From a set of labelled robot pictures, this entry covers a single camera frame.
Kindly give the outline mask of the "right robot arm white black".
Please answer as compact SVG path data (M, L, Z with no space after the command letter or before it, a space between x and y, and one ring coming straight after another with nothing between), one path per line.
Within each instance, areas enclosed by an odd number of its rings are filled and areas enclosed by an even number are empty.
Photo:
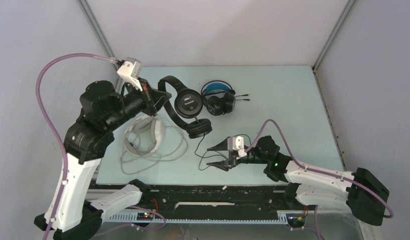
M260 137L250 150L241 136L227 137L208 150L228 152L227 160L208 163L226 172L239 164L265 164L263 172L269 179L288 184L283 201L290 209L304 205L345 210L373 226L381 226L386 218L384 203L390 192L368 169L335 171L296 163L269 135Z

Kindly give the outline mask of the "large black blue headphones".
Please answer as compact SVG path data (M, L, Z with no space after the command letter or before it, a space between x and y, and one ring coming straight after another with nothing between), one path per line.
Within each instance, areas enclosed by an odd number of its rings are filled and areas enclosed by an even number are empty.
M201 90L203 106L213 116L232 113L238 97L247 97L249 94L236 95L234 88L226 81L211 80L205 83Z

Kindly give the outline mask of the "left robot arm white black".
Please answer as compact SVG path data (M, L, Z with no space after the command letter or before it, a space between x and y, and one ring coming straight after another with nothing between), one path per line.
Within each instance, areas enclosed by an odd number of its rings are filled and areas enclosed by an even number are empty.
M140 113L155 116L171 98L145 79L140 84L143 90L130 89L123 95L111 82L100 80L89 84L80 96L80 115L59 139L63 164L53 202L34 219L45 233L54 230L55 240L91 239L109 217L151 203L150 186L138 179L100 199L86 199L94 172L115 139L114 131Z

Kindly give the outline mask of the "small black headphones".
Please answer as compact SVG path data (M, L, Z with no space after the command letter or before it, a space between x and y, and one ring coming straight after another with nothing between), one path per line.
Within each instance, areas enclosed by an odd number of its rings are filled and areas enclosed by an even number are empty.
M164 108L170 119L181 129L185 130L191 139L205 137L212 129L212 123L207 118L198 119L203 110L201 91L188 88L178 78L168 75L158 82L158 90L166 91L166 84L176 90L174 104L167 102Z

